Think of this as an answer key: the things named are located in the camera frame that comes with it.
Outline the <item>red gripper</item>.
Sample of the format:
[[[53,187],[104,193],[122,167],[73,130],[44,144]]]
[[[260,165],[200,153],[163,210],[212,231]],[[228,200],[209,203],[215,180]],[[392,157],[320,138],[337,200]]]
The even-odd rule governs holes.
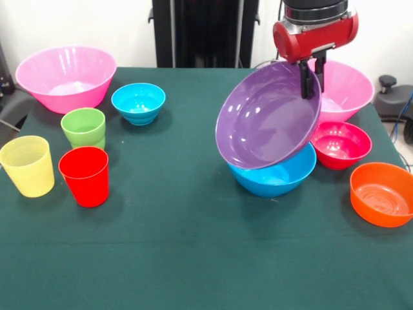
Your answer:
[[[354,40],[359,28],[358,14],[354,9],[348,10],[343,17],[318,25],[298,25],[287,19],[278,21],[273,26],[275,46],[280,56],[289,63],[298,63],[301,80],[301,97],[311,99],[314,79],[309,69],[308,59],[315,53],[338,48]],[[325,56],[318,56],[315,62],[315,74],[320,88],[325,88]]]

